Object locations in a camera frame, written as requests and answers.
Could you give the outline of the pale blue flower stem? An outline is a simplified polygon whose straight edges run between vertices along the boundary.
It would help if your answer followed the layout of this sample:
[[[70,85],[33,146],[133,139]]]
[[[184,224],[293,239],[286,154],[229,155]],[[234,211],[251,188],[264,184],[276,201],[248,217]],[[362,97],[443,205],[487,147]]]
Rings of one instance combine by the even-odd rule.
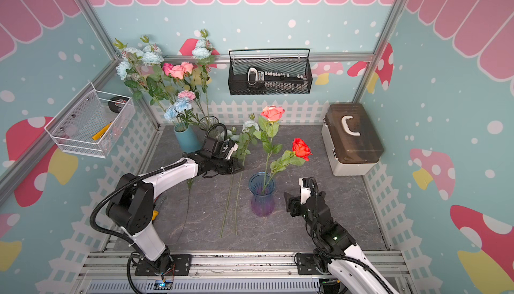
[[[232,135],[230,136],[230,139],[232,141],[238,141],[239,140],[239,136],[240,136],[240,134],[237,133],[236,132],[236,128],[233,127],[232,128]],[[234,185],[234,177],[235,177],[235,175],[231,175],[230,176],[230,185],[229,185],[229,188],[228,188],[228,195],[226,197],[226,206],[225,206],[224,217],[223,217],[223,220],[222,220],[222,226],[221,226],[221,230],[220,230],[220,238],[223,237],[224,229],[225,229],[225,225],[226,225],[226,221],[227,221],[228,209],[229,209],[229,206],[230,206],[230,199],[231,199],[231,194],[232,194],[232,188],[233,188],[233,185]]]

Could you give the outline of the white flower stem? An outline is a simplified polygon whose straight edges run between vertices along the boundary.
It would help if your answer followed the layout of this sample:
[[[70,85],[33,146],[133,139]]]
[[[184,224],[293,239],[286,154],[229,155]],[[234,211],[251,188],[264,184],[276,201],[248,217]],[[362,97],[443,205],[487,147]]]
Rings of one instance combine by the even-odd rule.
[[[250,144],[253,144],[253,142],[256,141],[256,138],[254,137],[254,132],[260,129],[258,123],[256,122],[256,115],[252,113],[249,118],[250,119],[248,121],[244,122],[242,126],[242,133],[239,135],[241,152],[238,154],[237,158],[240,160],[242,166],[245,165],[247,156],[251,154],[250,150],[248,149]],[[234,209],[234,233],[236,236],[238,236],[238,205],[240,199],[242,178],[243,172],[240,172],[237,184],[236,204]]]

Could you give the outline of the purple glass vase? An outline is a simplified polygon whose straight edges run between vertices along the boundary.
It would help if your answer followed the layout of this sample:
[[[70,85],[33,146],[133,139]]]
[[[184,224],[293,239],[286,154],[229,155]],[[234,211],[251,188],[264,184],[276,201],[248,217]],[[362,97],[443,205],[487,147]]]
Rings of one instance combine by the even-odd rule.
[[[276,184],[270,175],[264,172],[254,174],[249,181],[249,190],[252,193],[250,206],[253,213],[259,217],[272,214],[275,207]]]

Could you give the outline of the clear glass vase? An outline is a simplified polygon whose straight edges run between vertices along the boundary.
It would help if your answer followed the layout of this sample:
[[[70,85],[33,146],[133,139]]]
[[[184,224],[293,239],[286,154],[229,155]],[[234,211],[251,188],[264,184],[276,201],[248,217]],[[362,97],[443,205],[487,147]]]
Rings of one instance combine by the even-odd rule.
[[[209,128],[211,128],[213,125],[219,123],[219,119],[215,116],[205,116],[203,118],[200,119],[199,121],[199,125],[198,127],[204,132],[206,133],[208,131]],[[220,129],[219,128],[215,128],[213,130],[211,130],[210,132],[210,136],[216,136],[220,133]]]

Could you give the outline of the single blue flower stem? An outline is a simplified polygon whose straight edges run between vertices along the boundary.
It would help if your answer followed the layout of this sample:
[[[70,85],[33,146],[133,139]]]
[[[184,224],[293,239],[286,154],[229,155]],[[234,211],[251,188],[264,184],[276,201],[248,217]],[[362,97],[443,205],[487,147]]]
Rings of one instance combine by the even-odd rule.
[[[182,237],[182,234],[183,234],[183,231],[186,227],[186,224],[187,224],[187,219],[188,219],[188,216],[189,216],[189,211],[190,211],[190,202],[191,202],[191,189],[194,185],[194,179],[189,179],[187,181],[187,207],[186,207],[186,215],[185,215],[185,218],[184,218],[184,221],[183,221],[183,224],[182,224],[182,228],[180,230],[180,233],[179,233],[179,236],[177,238],[177,240],[180,240],[180,238]]]

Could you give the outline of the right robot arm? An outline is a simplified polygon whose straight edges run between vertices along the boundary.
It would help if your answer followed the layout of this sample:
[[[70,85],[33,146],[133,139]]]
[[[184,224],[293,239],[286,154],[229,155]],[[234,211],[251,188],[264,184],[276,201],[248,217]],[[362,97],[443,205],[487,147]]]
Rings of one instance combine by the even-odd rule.
[[[397,293],[352,235],[332,217],[326,193],[319,191],[316,180],[301,178],[299,185],[299,196],[284,193],[286,211],[303,218],[315,248],[311,253],[294,255],[298,274],[321,275],[320,293]]]

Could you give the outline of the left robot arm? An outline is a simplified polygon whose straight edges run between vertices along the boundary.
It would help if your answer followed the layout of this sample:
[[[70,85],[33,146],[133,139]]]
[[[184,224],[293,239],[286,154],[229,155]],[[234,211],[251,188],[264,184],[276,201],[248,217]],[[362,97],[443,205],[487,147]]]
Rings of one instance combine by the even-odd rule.
[[[232,158],[237,149],[224,124],[211,126],[197,151],[185,153],[175,163],[142,176],[125,174],[115,191],[93,209],[90,226],[97,232],[125,240],[152,273],[165,275],[176,264],[153,225],[154,201],[172,187],[198,176],[207,179],[210,172],[217,176],[243,171],[243,165]]]

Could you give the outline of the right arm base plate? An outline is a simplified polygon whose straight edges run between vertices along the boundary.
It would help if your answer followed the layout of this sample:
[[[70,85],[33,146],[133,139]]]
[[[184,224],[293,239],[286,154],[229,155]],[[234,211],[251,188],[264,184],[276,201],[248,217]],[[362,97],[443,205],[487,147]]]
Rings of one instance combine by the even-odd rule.
[[[326,261],[314,253],[297,252],[294,255],[294,264],[299,275],[329,275]]]

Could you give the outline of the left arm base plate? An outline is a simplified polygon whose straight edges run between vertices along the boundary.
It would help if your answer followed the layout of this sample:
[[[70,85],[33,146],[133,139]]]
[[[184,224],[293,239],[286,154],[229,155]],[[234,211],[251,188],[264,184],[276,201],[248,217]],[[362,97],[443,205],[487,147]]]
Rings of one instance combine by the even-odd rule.
[[[137,263],[135,275],[142,276],[188,276],[191,268],[192,255],[164,255],[157,261],[143,259]]]

